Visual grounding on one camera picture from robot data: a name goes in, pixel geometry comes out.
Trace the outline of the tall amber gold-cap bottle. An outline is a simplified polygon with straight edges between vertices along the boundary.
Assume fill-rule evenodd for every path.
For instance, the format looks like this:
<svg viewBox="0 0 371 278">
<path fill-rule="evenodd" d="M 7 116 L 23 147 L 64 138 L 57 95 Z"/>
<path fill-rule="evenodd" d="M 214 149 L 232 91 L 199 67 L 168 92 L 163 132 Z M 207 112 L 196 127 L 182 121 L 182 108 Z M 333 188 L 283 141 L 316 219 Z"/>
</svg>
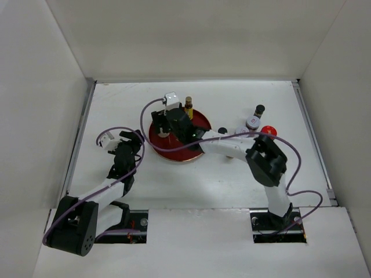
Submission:
<svg viewBox="0 0 371 278">
<path fill-rule="evenodd" d="M 191 96 L 187 96 L 185 98 L 184 111 L 188 115 L 188 117 L 192 120 L 193 119 L 193 104 L 192 104 Z"/>
</svg>

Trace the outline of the white-lid jar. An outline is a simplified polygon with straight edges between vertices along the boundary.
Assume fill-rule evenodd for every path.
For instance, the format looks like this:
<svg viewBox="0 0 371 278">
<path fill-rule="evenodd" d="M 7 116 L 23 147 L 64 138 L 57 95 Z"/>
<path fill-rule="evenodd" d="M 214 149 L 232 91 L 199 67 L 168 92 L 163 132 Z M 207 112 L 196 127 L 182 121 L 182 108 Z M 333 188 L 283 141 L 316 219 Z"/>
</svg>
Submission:
<svg viewBox="0 0 371 278">
<path fill-rule="evenodd" d="M 248 132 L 249 132 L 249 129 L 246 126 L 238 126 L 235 129 L 234 134 L 239 134 L 240 137 L 246 138 L 246 137 L 249 137 Z"/>
<path fill-rule="evenodd" d="M 256 131 L 260 126 L 260 118 L 252 115 L 246 119 L 245 125 L 249 131 Z"/>
</svg>

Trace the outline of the small black-cap dark bottle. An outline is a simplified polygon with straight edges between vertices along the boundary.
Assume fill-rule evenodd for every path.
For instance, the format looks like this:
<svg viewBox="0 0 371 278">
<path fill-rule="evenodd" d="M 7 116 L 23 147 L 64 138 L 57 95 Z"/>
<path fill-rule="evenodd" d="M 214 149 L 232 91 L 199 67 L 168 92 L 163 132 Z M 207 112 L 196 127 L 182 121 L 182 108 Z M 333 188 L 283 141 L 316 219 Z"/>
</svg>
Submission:
<svg viewBox="0 0 371 278">
<path fill-rule="evenodd" d="M 260 118 L 262 117 L 264 111 L 265 111 L 265 106 L 262 105 L 262 104 L 259 104 L 259 105 L 256 106 L 256 109 L 255 109 L 253 115 L 254 115 L 255 117 L 257 117 L 257 118 L 260 119 Z"/>
</svg>

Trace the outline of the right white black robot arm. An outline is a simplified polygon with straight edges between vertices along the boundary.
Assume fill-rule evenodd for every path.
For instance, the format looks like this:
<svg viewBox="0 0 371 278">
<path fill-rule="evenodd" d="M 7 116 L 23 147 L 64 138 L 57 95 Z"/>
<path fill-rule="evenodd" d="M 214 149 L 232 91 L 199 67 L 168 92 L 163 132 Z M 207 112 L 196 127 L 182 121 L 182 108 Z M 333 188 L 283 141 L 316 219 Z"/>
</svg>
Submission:
<svg viewBox="0 0 371 278">
<path fill-rule="evenodd" d="M 282 229 L 290 222 L 292 203 L 284 184 L 288 159 L 270 136 L 221 134 L 193 124 L 180 108 L 154 111 L 151 117 L 156 133 L 174 135 L 190 151 L 215 153 L 247 163 L 255 180 L 264 187 L 270 225 Z"/>
</svg>

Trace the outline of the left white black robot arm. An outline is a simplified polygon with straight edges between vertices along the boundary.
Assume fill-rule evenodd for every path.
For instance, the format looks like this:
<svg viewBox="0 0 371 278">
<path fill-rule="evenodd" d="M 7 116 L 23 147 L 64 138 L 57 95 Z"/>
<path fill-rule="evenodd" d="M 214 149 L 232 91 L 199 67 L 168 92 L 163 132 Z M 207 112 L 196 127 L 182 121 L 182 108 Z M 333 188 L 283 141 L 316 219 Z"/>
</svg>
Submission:
<svg viewBox="0 0 371 278">
<path fill-rule="evenodd" d="M 119 139 L 105 131 L 98 145 L 114 157 L 105 181 L 78 197 L 63 197 L 42 243 L 44 246 L 84 257 L 96 240 L 114 227 L 124 231 L 130 224 L 127 204 L 119 202 L 134 184 L 134 175 L 144 157 L 144 138 L 140 130 L 124 128 Z"/>
</svg>

